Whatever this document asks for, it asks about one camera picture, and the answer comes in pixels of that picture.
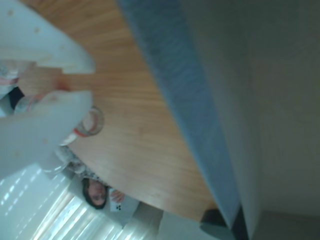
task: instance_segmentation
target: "black object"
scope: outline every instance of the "black object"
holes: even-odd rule
[[[229,229],[224,217],[217,209],[207,210],[201,220],[200,229],[205,233],[221,240],[249,240],[247,226],[242,207]]]
[[[15,87],[14,89],[12,89],[12,91],[9,92],[8,95],[9,95],[10,105],[12,109],[15,109],[19,100],[25,96],[19,87]]]

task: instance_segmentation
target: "wooden table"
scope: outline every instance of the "wooden table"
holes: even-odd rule
[[[26,95],[52,91],[57,81],[91,90],[104,112],[97,136],[72,150],[103,180],[140,201],[199,221],[216,203],[114,0],[25,0],[82,44],[96,74],[62,75],[36,68],[19,86]]]

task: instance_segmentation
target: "woman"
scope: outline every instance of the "woman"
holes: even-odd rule
[[[60,147],[56,155],[64,162],[67,168],[82,179],[82,193],[88,204],[95,209],[103,209],[107,203],[108,186],[93,171],[91,171],[67,146]],[[121,203],[125,195],[114,190],[111,194],[112,201]]]
[[[82,192],[87,203],[95,209],[103,209],[107,203],[108,187],[91,178],[82,179]],[[125,195],[117,190],[111,194],[112,201],[121,203]]]

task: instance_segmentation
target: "dark hair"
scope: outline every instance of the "dark hair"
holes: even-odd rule
[[[94,207],[95,209],[103,209],[105,207],[106,203],[107,203],[107,198],[105,198],[105,201],[104,201],[103,204],[95,205],[94,202],[92,201],[91,197],[89,196],[89,193],[88,193],[89,186],[90,186],[89,178],[82,179],[82,187],[83,187],[82,188],[82,193],[83,193],[83,196],[84,196],[86,202],[88,204],[90,204],[90,206]]]

